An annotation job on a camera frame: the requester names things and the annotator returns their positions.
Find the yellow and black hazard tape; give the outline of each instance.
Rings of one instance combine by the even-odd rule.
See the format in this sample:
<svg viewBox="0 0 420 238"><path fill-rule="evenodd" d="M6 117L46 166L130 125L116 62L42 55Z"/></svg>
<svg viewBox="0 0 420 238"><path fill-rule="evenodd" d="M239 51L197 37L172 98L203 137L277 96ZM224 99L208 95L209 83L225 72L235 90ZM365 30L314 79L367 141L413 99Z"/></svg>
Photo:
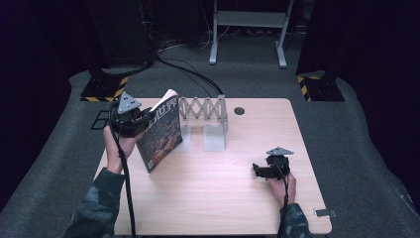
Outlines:
<svg viewBox="0 0 420 238"><path fill-rule="evenodd" d="M311 78L311 79L321 79L318 76L310 76L309 78ZM311 101L311 96L309 95L308 88L306 87L306 84L305 84L305 77L298 76L297 81L299 82L300 89L302 90L302 94L303 94L303 97L305 98L305 101Z"/></svg>
<svg viewBox="0 0 420 238"><path fill-rule="evenodd" d="M127 81L129 80L128 77L125 77L121 80L120 85L118 86L117 91L115 92L115 94L113 96L109 96L109 97L80 97L80 101L91 101L91 102L100 102L100 101L114 101L115 98L119 97L123 91L124 91L124 87L127 84Z"/></svg>

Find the black curtain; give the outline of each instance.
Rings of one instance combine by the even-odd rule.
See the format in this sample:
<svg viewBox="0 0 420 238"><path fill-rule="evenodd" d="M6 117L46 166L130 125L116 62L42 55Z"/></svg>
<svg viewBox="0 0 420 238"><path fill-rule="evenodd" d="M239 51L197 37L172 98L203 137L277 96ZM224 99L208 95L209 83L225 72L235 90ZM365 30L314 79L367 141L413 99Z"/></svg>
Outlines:
<svg viewBox="0 0 420 238"><path fill-rule="evenodd" d="M88 69L81 46L90 47L92 61L107 65L83 0L1 1L0 31L3 209L65 108L68 79Z"/></svg>
<svg viewBox="0 0 420 238"><path fill-rule="evenodd" d="M337 76L354 88L372 142L418 211L419 9L414 0L318 0L296 72L329 71L344 58Z"/></svg>

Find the bookend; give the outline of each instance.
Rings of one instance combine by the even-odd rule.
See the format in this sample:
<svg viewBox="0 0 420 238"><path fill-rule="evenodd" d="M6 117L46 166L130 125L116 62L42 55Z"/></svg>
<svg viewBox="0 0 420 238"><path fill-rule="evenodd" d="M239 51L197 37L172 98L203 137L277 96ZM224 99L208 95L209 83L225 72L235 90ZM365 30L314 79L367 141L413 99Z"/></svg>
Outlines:
<svg viewBox="0 0 420 238"><path fill-rule="evenodd" d="M225 95L203 99L180 97L179 114L184 121L190 116L195 119L203 117L204 151L226 150L226 133L229 128Z"/></svg>

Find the gray carpet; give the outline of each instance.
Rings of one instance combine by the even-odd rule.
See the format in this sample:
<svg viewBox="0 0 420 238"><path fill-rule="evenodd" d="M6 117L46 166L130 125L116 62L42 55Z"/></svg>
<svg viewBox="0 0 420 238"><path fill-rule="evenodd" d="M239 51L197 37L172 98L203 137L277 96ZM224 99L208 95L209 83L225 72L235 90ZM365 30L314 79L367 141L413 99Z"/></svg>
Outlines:
<svg viewBox="0 0 420 238"><path fill-rule="evenodd" d="M216 65L208 64L210 47L202 51L173 48L160 56L188 61L215 81L226 97L291 101L326 206L339 214L331 220L329 237L420 237L420 220L396 192L403 185L371 143L364 111L352 88L338 79L346 102L304 101L295 75L303 39L296 36L291 42L287 69L279 68L273 41L263 37L221 43ZM72 93L67 107L0 214L0 237L60 237L93 180L104 144L101 131L90 127L99 110L107 110L109 103L79 101L89 80L87 72L69 80ZM185 74L160 62L131 76L126 91L140 98L161 97L168 88L181 96L207 96Z"/></svg>

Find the black stand base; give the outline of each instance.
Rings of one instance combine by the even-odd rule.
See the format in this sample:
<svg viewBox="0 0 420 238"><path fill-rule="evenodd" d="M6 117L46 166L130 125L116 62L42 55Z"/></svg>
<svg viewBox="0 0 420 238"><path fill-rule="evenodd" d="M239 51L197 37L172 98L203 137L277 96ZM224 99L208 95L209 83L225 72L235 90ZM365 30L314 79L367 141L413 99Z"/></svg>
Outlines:
<svg viewBox="0 0 420 238"><path fill-rule="evenodd" d="M306 101L345 101L335 81L307 76L298 76L297 80Z"/></svg>
<svg viewBox="0 0 420 238"><path fill-rule="evenodd" d="M103 73L100 78L91 77L83 92L80 101L113 101L119 97L128 77Z"/></svg>

